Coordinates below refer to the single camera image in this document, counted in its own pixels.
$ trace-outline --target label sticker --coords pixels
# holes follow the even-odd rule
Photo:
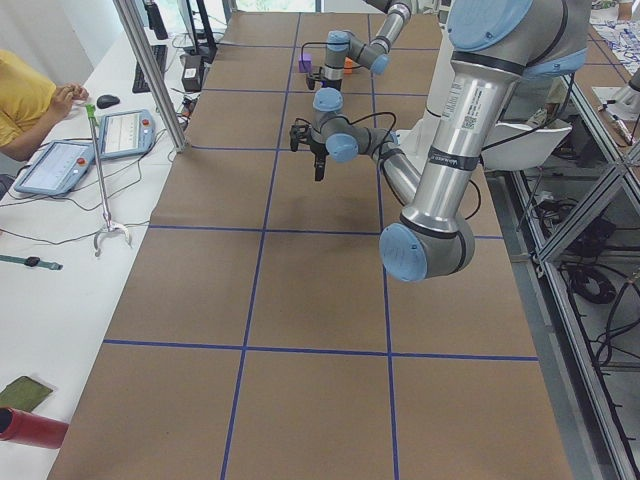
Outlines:
[[[476,87],[475,91],[473,92],[473,95],[471,96],[469,105],[466,111],[464,112],[464,117],[462,118],[462,125],[460,127],[461,129],[475,130],[478,117],[482,112],[482,102],[484,100],[483,97],[486,96],[485,90],[486,88],[484,87]]]
[[[462,94],[463,89],[464,85],[462,83],[453,82],[451,84],[449,98],[447,99],[447,103],[444,105],[444,110],[442,111],[443,120],[451,121],[451,119],[455,116],[456,107],[458,106],[458,100],[460,99],[460,95]]]

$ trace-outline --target red cylinder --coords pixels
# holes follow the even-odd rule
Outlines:
[[[15,408],[0,408],[0,440],[44,448],[60,448],[69,425],[23,412]]]

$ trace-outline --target keyboard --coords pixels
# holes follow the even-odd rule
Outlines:
[[[158,62],[158,67],[160,68],[160,72],[164,76],[164,69],[167,66],[167,46],[166,45],[153,45],[151,47],[153,51],[153,56]],[[147,84],[147,81],[144,79],[144,73],[142,72],[142,68],[140,64],[136,64],[136,73],[133,77],[133,88],[131,89],[133,93],[144,93],[150,92],[151,89]]]

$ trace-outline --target green card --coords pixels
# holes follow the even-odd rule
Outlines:
[[[53,390],[29,377],[14,380],[0,392],[0,407],[11,407],[31,412],[42,403]]]

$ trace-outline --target orange object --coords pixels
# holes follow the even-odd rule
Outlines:
[[[353,67],[355,67],[355,62],[353,60],[351,60],[350,58],[347,58],[344,61],[344,73],[345,74],[351,74],[353,73]]]

